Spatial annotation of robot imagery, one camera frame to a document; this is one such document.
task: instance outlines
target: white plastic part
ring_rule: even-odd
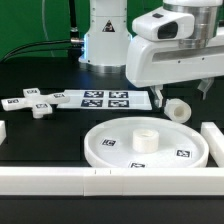
[[[194,31],[195,18],[192,14],[178,13],[164,10],[162,7],[138,17],[133,21],[132,29],[142,38],[150,41],[165,41],[166,39],[159,39],[159,28],[176,22],[178,31],[176,37],[170,40],[180,40],[190,37]]]
[[[2,106],[4,110],[19,110],[25,107],[28,107],[28,101],[25,98],[12,98],[2,100]]]
[[[32,107],[33,117],[40,119],[46,114],[52,113],[50,104],[61,104],[70,101],[70,97],[65,93],[54,93],[50,95],[41,95],[38,88],[24,89],[25,98],[13,98],[2,100],[4,110],[19,110],[26,107]]]
[[[0,195],[224,195],[224,169],[0,167]]]
[[[213,122],[203,122],[201,134],[208,142],[209,151],[219,167],[224,167],[224,135]]]
[[[46,102],[35,103],[33,105],[33,117],[35,119],[40,119],[46,114],[52,114],[52,107]]]
[[[191,117],[190,106],[180,99],[171,99],[166,101],[164,113],[172,121],[183,124]]]
[[[92,66],[124,66],[131,41],[126,22],[127,0],[90,0],[90,11],[85,53],[79,61]]]
[[[189,6],[189,7],[212,7],[220,6],[223,0],[163,0],[170,5]]]
[[[5,121],[0,121],[0,145],[6,138]]]
[[[156,130],[136,129],[133,131],[133,149],[140,153],[153,153],[159,146],[159,133]]]
[[[133,131],[156,130],[158,150],[139,153],[133,148]],[[208,145],[196,131],[172,121],[130,117],[104,122],[88,132],[84,141],[85,157],[93,167],[183,168],[205,167]]]
[[[137,36],[129,47],[126,76],[137,87],[222,76],[223,46],[224,28],[200,50],[181,51],[179,41],[151,42]]]

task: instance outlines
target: green wall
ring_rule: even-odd
[[[50,40],[70,37],[68,0],[46,1],[46,28]],[[162,5],[162,0],[128,0],[128,29],[132,20]],[[89,0],[76,0],[77,24],[81,36],[89,28]],[[23,44],[44,41],[42,0],[0,0],[0,57]],[[50,53],[35,53],[51,56]],[[55,52],[55,56],[66,53]]]

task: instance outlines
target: cable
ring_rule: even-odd
[[[7,57],[4,57],[3,59],[0,60],[0,64],[3,64],[6,60],[8,60],[11,57],[20,55],[20,54],[27,54],[27,53],[34,53],[34,52],[43,52],[43,51],[66,51],[66,50],[81,50],[81,48],[74,48],[74,47],[67,47],[67,48],[51,48],[51,49],[38,49],[38,50],[29,50],[29,51],[20,51],[14,54],[10,54]]]
[[[8,57],[9,55],[11,54],[14,54],[16,52],[19,52],[21,50],[24,50],[26,48],[30,48],[30,47],[36,47],[36,46],[45,46],[45,45],[55,45],[55,44],[67,44],[67,43],[71,43],[70,40],[56,40],[56,41],[43,41],[43,42],[36,42],[36,43],[31,43],[31,44],[26,44],[26,45],[23,45],[23,46],[20,46],[12,51],[10,51],[9,53],[7,53],[3,59],[5,57]]]
[[[47,25],[46,25],[46,1],[42,0],[42,26],[44,31],[44,36],[47,41],[49,41],[49,36],[47,32]],[[55,57],[54,52],[51,51],[51,56]]]

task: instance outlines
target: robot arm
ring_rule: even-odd
[[[224,75],[224,28],[217,29],[222,4],[222,0],[164,0],[163,7],[137,18],[127,78],[137,87],[154,87]]]

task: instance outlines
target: white robot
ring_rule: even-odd
[[[163,7],[133,22],[137,36],[127,56],[126,75],[137,87],[150,86],[158,107],[163,84],[202,79],[206,92],[224,75],[224,28],[218,27],[222,0],[164,0]]]
[[[80,67],[100,73],[123,73],[132,38],[127,30],[127,0],[90,0],[90,14]]]

